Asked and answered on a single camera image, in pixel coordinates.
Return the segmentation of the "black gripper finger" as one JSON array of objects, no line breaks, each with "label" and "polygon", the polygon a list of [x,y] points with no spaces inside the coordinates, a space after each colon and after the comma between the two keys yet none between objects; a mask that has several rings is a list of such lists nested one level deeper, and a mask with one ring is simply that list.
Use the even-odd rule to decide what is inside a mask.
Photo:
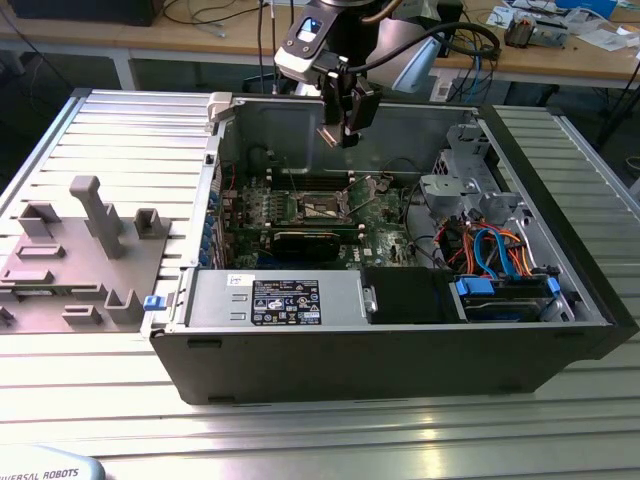
[{"label": "black gripper finger", "polygon": [[361,94],[357,88],[357,75],[328,75],[323,79],[321,136],[330,147],[346,149],[358,143]]}]

